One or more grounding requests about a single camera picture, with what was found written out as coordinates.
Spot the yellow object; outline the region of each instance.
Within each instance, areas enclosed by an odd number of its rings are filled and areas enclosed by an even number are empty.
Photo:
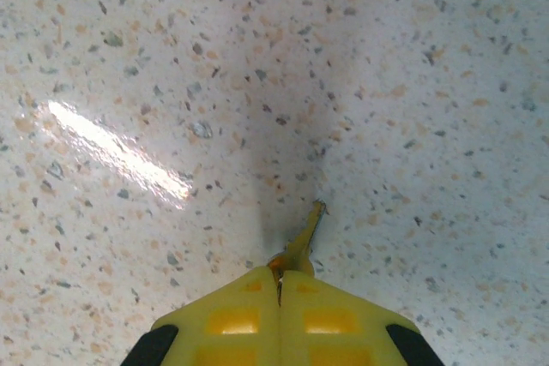
[[[312,277],[324,211],[315,202],[303,232],[267,267],[158,319],[122,365],[442,365],[411,321]]]

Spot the floor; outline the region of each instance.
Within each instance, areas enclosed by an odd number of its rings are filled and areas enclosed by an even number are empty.
[[[2,0],[0,364],[119,364],[317,197],[319,279],[549,364],[547,2]]]

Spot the terrazzo floor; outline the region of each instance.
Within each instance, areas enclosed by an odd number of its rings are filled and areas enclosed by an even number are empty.
[[[119,364],[329,206],[319,279],[549,362],[549,0],[0,0],[0,364]]]

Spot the speckled floor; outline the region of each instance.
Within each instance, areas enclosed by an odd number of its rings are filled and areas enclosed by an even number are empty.
[[[317,276],[549,358],[548,0],[1,0],[0,364],[117,364],[329,205]]]

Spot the yellow plastic part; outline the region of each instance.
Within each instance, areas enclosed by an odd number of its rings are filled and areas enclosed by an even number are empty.
[[[162,366],[405,366],[385,331],[408,319],[321,280],[256,268],[153,324],[179,332]]]

